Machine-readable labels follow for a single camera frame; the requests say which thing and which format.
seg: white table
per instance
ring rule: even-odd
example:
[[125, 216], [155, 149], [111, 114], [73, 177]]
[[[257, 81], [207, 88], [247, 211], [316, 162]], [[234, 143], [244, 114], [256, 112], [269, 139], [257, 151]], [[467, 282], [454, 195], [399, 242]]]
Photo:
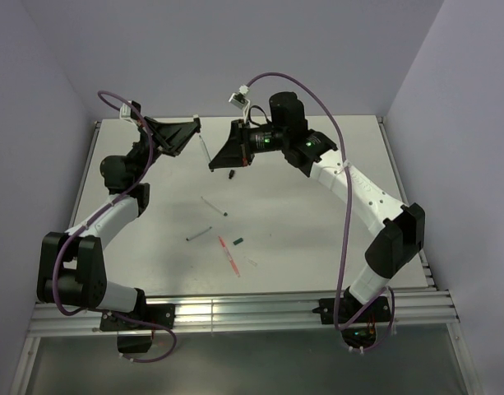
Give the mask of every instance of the white table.
[[[202, 136], [212, 155], [222, 147], [234, 118], [202, 118]], [[390, 195], [399, 191], [374, 116], [336, 117], [347, 156]], [[184, 121], [168, 118], [160, 121]], [[308, 117], [310, 127], [337, 142], [326, 117]], [[108, 195], [99, 163], [108, 155], [125, 155], [138, 140], [134, 126], [118, 119], [101, 123], [76, 212], [82, 221]], [[150, 205], [104, 251], [107, 276], [147, 295], [227, 295], [335, 289], [343, 236], [345, 204], [320, 184], [307, 179], [279, 152], [256, 156], [253, 165], [207, 169], [198, 137], [177, 158], [160, 157], [145, 182]], [[228, 212], [223, 217], [204, 196]], [[197, 239], [186, 237], [213, 226]], [[364, 262], [371, 235], [353, 216], [350, 228], [346, 288]], [[217, 236], [226, 241], [241, 273], [236, 277]], [[238, 238], [244, 241], [234, 246]], [[250, 264], [246, 258], [257, 263]], [[428, 286], [416, 257], [391, 281], [396, 288]]]

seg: gray floor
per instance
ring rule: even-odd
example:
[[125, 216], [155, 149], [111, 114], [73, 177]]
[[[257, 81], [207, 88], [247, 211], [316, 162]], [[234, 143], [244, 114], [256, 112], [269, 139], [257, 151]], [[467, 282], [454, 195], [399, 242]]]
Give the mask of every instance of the gray floor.
[[466, 393], [445, 326], [398, 331], [365, 356], [327, 329], [182, 335], [169, 359], [148, 365], [120, 360], [114, 337], [47, 338], [27, 393]]

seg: black mounting base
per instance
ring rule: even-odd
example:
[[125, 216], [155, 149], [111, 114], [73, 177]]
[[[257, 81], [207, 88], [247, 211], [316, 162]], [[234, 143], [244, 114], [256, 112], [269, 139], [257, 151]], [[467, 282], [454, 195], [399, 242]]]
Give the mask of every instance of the black mounting base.
[[[356, 313], [346, 312], [344, 309], [344, 298], [341, 298], [340, 304], [340, 323], [346, 323]], [[319, 299], [319, 307], [312, 310], [315, 314], [320, 314], [322, 325], [332, 325], [334, 323], [334, 298]], [[355, 323], [368, 323], [372, 321], [372, 316], [377, 323], [387, 323], [391, 320], [391, 309], [389, 307], [388, 299], [385, 296], [380, 296], [374, 303], [363, 311], [363, 313], [356, 319]]]
[[[157, 323], [169, 329], [173, 328], [175, 321], [175, 305], [174, 304], [148, 304], [141, 321], [148, 323]], [[133, 330], [147, 330], [148, 327], [137, 325], [134, 323], [126, 323], [114, 316], [108, 316], [100, 321], [100, 331], [102, 332], [119, 332]]]

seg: black cable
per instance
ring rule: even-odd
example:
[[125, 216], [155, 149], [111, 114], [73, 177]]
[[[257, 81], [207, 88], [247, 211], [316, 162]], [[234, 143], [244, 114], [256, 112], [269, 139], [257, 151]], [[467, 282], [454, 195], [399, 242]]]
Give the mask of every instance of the black cable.
[[255, 126], [261, 126], [260, 123], [257, 123], [257, 122], [254, 122], [252, 120], [252, 109], [258, 109], [259, 111], [261, 111], [264, 116], [265, 116], [265, 120], [266, 120], [266, 123], [271, 123], [271, 121], [268, 119], [268, 115], [266, 115], [266, 112], [264, 109], [262, 109], [260, 106], [258, 105], [253, 105], [252, 107], [250, 107], [250, 109], [248, 110], [248, 121], [250, 121], [250, 123], [252, 125], [255, 125]]

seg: red pen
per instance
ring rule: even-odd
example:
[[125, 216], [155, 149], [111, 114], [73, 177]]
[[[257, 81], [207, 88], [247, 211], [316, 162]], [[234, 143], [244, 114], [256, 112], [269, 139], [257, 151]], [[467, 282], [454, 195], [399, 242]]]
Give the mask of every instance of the red pen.
[[220, 237], [220, 236], [219, 236], [219, 242], [220, 242], [220, 245], [222, 245], [222, 249], [226, 253], [226, 257], [228, 257], [229, 263], [232, 265], [232, 268], [234, 269], [235, 274], [237, 275], [237, 277], [240, 277], [241, 274], [238, 272], [237, 265], [235, 264], [235, 261], [232, 258], [231, 253], [229, 253], [228, 247], [226, 247], [226, 243], [224, 242], [224, 240], [222, 240], [222, 237]]

